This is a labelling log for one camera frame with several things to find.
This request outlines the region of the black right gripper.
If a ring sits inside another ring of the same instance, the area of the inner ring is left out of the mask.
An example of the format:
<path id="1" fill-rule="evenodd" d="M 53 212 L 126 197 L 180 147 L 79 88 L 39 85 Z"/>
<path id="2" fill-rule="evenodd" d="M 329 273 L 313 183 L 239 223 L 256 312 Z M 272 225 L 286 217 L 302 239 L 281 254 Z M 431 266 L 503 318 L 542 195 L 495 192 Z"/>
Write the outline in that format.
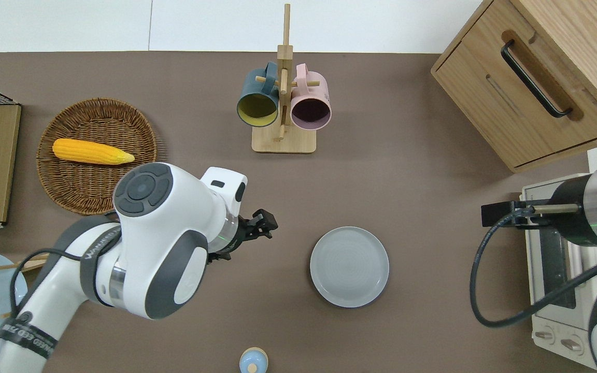
<path id="1" fill-rule="evenodd" d="M 573 244 L 597 247 L 597 175 L 580 175 L 546 185 L 550 196 L 529 196 L 547 225 Z M 481 206 L 481 226 L 492 227 L 516 210 L 526 208 L 524 201 L 508 200 Z M 514 217 L 502 227 L 529 229 L 528 218 Z"/>

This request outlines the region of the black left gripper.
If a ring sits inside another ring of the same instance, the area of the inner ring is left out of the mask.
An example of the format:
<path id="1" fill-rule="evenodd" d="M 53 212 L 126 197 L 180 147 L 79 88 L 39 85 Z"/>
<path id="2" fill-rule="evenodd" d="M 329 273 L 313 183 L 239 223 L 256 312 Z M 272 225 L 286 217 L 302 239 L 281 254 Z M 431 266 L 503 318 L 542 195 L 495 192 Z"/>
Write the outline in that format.
<path id="1" fill-rule="evenodd" d="M 221 232 L 208 244 L 208 264 L 218 260 L 229 261 L 231 253 L 244 242 L 261 236 L 272 239 L 272 231 L 278 227 L 274 215 L 264 209 L 257 210 L 249 219 L 238 216 L 234 222 L 227 222 L 223 228 L 225 232 Z"/>

